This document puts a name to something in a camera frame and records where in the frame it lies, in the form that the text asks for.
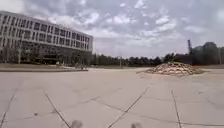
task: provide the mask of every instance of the multi-story building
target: multi-story building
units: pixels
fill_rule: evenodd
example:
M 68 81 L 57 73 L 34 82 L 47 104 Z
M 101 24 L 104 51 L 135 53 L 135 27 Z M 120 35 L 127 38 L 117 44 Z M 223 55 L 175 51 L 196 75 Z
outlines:
M 22 14 L 0 11 L 0 62 L 87 63 L 93 37 Z

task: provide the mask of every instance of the distant building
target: distant building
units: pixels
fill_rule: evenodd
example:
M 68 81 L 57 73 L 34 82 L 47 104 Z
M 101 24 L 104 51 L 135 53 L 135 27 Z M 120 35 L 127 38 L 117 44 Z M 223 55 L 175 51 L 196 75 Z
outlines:
M 90 35 L 0 11 L 0 62 L 88 63 L 92 49 Z

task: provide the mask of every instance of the rock pile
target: rock pile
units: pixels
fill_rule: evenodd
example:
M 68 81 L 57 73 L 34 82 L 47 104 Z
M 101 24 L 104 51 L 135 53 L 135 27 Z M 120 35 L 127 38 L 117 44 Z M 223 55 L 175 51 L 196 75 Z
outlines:
M 146 71 L 146 73 L 152 74 L 164 74 L 164 75 L 193 75 L 201 74 L 202 70 L 195 69 L 191 65 L 180 62 L 168 62 L 158 65 Z

